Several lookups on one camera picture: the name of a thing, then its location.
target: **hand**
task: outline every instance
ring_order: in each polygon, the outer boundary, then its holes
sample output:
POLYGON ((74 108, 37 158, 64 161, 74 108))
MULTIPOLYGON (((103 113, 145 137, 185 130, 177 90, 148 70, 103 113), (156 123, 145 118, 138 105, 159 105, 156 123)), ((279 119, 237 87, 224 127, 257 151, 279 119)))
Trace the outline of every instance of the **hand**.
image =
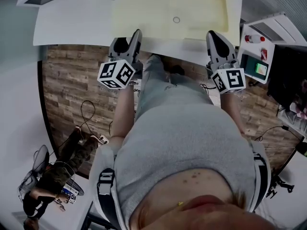
POLYGON ((68 201, 69 201, 69 195, 67 195, 67 194, 60 194, 59 195, 59 200, 61 200, 62 202, 64 202, 65 204, 67 204, 68 203, 68 201))

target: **person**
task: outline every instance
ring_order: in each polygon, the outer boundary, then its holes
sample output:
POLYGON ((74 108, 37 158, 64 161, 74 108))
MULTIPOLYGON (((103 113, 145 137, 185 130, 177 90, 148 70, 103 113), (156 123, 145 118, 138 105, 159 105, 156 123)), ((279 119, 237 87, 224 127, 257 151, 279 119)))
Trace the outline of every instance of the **person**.
POLYGON ((61 202, 68 203, 68 196, 62 194, 61 191, 66 182, 78 171, 85 159, 91 152, 97 148, 100 142, 95 136, 91 136, 86 143, 81 146, 78 144, 82 138, 80 127, 76 126, 73 133, 60 153, 60 157, 56 160, 51 168, 43 173, 38 183, 28 192, 23 199, 23 207, 27 219, 24 221, 25 230, 38 230, 38 221, 43 216, 48 204, 56 202, 61 211, 65 211, 61 202))
POLYGON ((274 229, 249 212, 253 153, 268 160, 245 137, 236 96, 223 94, 214 106, 182 68, 166 74, 158 55, 144 68, 136 117, 128 86, 119 91, 110 142, 96 151, 90 183, 98 212, 118 230, 274 229), (104 193, 106 168, 114 175, 104 193), (115 217, 100 200, 109 195, 115 217))

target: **gray t-shirt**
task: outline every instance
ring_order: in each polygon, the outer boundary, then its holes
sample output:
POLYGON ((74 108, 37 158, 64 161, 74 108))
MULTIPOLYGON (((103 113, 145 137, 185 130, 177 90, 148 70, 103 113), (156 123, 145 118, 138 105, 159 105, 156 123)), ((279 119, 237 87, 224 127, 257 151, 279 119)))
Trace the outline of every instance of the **gray t-shirt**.
POLYGON ((225 111, 203 102, 179 104, 168 99, 148 108, 127 135, 115 159, 127 228, 135 208, 155 184, 190 169, 217 171, 233 192, 244 192, 250 204, 256 178, 252 148, 225 111))

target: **camouflage pants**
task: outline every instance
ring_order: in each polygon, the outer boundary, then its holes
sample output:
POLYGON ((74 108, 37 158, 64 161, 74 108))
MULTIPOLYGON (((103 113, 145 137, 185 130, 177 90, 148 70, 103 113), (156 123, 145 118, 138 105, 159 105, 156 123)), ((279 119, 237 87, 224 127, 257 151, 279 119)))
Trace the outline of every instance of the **camouflage pants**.
POLYGON ((84 160, 97 148, 95 139, 89 138, 83 146, 78 144, 80 139, 81 135, 76 131, 70 135, 60 153, 60 157, 52 168, 43 174, 43 178, 48 178, 61 186, 66 184, 78 171, 84 160))

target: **desk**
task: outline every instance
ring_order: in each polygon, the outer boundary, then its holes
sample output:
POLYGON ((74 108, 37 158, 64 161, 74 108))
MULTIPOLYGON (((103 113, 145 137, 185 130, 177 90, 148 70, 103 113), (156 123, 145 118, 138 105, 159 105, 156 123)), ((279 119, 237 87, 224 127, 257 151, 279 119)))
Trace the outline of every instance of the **desk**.
POLYGON ((251 28, 250 26, 244 25, 243 26, 243 30, 242 30, 240 49, 239 49, 239 52, 238 52, 237 59, 238 59, 239 63, 241 64, 242 54, 246 54, 246 55, 250 55, 250 56, 253 56, 254 58, 257 58, 257 59, 261 60, 261 49, 262 48, 267 49, 268 50, 268 59, 266 61, 264 61, 264 62, 268 64, 268 71, 267 71, 267 76, 266 76, 265 80, 253 77, 253 76, 251 76, 249 74, 245 74, 246 76, 249 76, 249 77, 251 77, 254 80, 257 80, 258 82, 266 84, 266 82, 268 81, 270 70, 271 70, 271 64, 272 64, 272 61, 273 61, 275 44, 272 43, 266 37, 265 37, 265 41, 261 42, 259 44, 247 43, 245 41, 245 36, 246 35, 260 35, 260 36, 263 36, 262 34, 260 34, 259 32, 255 31, 253 28, 251 28))
MULTIPOLYGON (((240 21, 241 1, 233 14, 240 21)), ((39 8, 34 45, 80 44, 110 46, 112 0, 54 0, 39 8)), ((207 65, 206 41, 143 38, 142 51, 207 65)))

